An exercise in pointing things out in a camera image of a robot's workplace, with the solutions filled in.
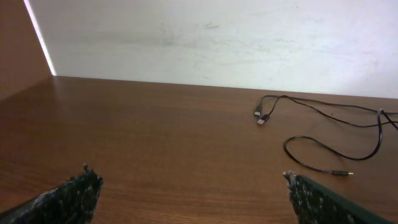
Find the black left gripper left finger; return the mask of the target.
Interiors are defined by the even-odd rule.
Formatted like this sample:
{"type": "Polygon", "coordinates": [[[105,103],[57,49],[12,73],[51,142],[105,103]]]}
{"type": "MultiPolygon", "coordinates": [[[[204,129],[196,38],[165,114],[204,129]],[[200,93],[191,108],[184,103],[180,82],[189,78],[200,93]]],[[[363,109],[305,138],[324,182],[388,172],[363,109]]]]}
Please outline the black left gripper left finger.
{"type": "Polygon", "coordinates": [[[84,164],[82,174],[1,212],[1,223],[91,223],[102,185],[103,178],[84,164]]]}

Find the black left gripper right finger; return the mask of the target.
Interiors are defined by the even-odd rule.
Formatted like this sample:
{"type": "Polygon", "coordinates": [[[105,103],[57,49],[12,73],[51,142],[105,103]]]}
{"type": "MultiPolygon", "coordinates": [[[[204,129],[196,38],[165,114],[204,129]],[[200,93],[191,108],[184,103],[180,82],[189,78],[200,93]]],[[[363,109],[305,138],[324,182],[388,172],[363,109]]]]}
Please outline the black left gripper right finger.
{"type": "Polygon", "coordinates": [[[391,224],[304,175],[284,172],[283,176],[299,223],[391,224]]]}

